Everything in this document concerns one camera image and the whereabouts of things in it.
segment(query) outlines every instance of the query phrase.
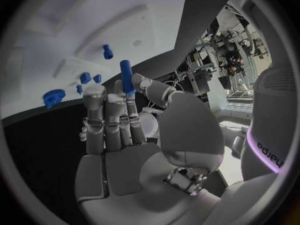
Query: purple light strip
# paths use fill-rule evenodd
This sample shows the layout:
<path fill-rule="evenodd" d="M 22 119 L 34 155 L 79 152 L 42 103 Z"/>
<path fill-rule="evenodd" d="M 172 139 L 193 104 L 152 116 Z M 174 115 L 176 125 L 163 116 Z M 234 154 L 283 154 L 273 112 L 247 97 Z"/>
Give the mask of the purple light strip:
<path fill-rule="evenodd" d="M 251 135 L 251 129 L 249 128 L 247 131 L 247 141 L 249 146 L 251 147 L 252 151 L 258 156 L 258 158 L 268 166 L 274 173 L 279 173 L 279 168 L 275 167 L 275 165 L 268 159 L 266 159 L 257 149 L 256 142 L 254 141 L 254 138 Z"/>

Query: blue cap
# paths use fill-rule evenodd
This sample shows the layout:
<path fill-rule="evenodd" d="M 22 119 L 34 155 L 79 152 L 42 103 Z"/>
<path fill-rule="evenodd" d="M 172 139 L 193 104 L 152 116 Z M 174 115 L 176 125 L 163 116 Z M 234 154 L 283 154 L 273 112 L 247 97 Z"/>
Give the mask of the blue cap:
<path fill-rule="evenodd" d="M 79 95 L 81 95 L 81 94 L 83 93 L 83 86 L 77 85 L 77 86 L 76 86 L 76 89 L 77 89 L 77 93 L 78 93 Z"/>
<path fill-rule="evenodd" d="M 65 96 L 66 92 L 62 89 L 51 90 L 45 93 L 43 96 L 43 100 L 46 108 L 50 109 L 53 105 L 59 104 Z"/>
<path fill-rule="evenodd" d="M 123 82 L 123 91 L 126 94 L 134 94 L 136 90 L 134 89 L 132 83 L 133 71 L 130 66 L 129 60 L 123 60 L 120 62 L 121 76 Z"/>
<path fill-rule="evenodd" d="M 113 51 L 110 49 L 110 46 L 108 44 L 105 44 L 103 46 L 104 49 L 104 58 L 105 59 L 112 59 L 114 57 Z"/>
<path fill-rule="evenodd" d="M 94 79 L 96 84 L 99 84 L 102 81 L 102 76 L 101 76 L 101 74 L 97 74 L 96 76 L 94 76 L 93 79 Z"/>
<path fill-rule="evenodd" d="M 84 72 L 83 74 L 81 74 L 80 76 L 80 82 L 81 84 L 87 84 L 89 81 L 91 81 L 91 75 L 89 72 Z"/>

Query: blue object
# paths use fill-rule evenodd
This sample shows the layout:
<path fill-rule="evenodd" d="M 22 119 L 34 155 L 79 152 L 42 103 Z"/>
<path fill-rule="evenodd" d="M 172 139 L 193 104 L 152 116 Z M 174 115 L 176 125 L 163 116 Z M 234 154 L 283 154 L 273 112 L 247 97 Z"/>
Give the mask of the blue object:
<path fill-rule="evenodd" d="M 101 74 L 97 74 L 96 76 L 94 76 L 93 79 L 94 79 L 96 84 L 99 84 L 102 81 L 102 76 L 101 76 Z"/>
<path fill-rule="evenodd" d="M 80 82 L 81 84 L 87 84 L 89 81 L 91 81 L 91 75 L 89 72 L 84 72 L 83 74 L 81 74 L 80 76 Z"/>
<path fill-rule="evenodd" d="M 77 86 L 76 86 L 76 89 L 77 89 L 77 93 L 78 93 L 79 95 L 81 95 L 81 94 L 83 93 L 83 86 L 77 85 Z"/>
<path fill-rule="evenodd" d="M 123 91 L 126 94 L 134 94 L 137 91 L 134 89 L 132 83 L 133 71 L 128 60 L 123 60 L 120 62 L 121 67 L 121 77 L 123 82 Z"/>
<path fill-rule="evenodd" d="M 66 96 L 65 90 L 56 89 L 44 94 L 43 100 L 47 109 L 52 108 L 53 105 L 59 104 Z"/>
<path fill-rule="evenodd" d="M 104 58 L 105 59 L 112 59 L 114 57 L 113 51 L 110 49 L 110 46 L 108 44 L 105 44 L 103 46 L 104 48 Z"/>

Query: blue knob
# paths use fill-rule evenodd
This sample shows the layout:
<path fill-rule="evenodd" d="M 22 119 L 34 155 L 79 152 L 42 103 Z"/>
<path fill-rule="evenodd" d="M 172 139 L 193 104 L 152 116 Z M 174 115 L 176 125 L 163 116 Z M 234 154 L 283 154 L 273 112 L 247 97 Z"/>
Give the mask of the blue knob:
<path fill-rule="evenodd" d="M 80 76 L 80 82 L 81 84 L 87 84 L 89 81 L 91 81 L 91 75 L 89 72 L 84 72 L 83 74 L 81 74 Z"/>
<path fill-rule="evenodd" d="M 97 74 L 96 76 L 94 76 L 93 79 L 94 79 L 96 84 L 99 84 L 102 81 L 102 76 L 101 76 L 101 74 Z"/>
<path fill-rule="evenodd" d="M 77 89 L 77 93 L 78 93 L 79 95 L 81 95 L 81 94 L 83 93 L 83 86 L 77 85 L 77 86 L 76 86 L 76 89 Z"/>
<path fill-rule="evenodd" d="M 121 77 L 123 82 L 123 91 L 126 94 L 134 94 L 136 90 L 134 89 L 132 83 L 133 71 L 128 60 L 123 60 L 120 62 L 121 67 Z"/>
<path fill-rule="evenodd" d="M 66 96 L 66 92 L 62 89 L 51 90 L 44 94 L 43 100 L 47 109 L 52 108 L 53 105 L 59 104 Z"/>
<path fill-rule="evenodd" d="M 104 48 L 104 58 L 105 59 L 112 59 L 114 57 L 113 51 L 110 49 L 110 46 L 108 44 L 105 44 L 103 46 Z"/>

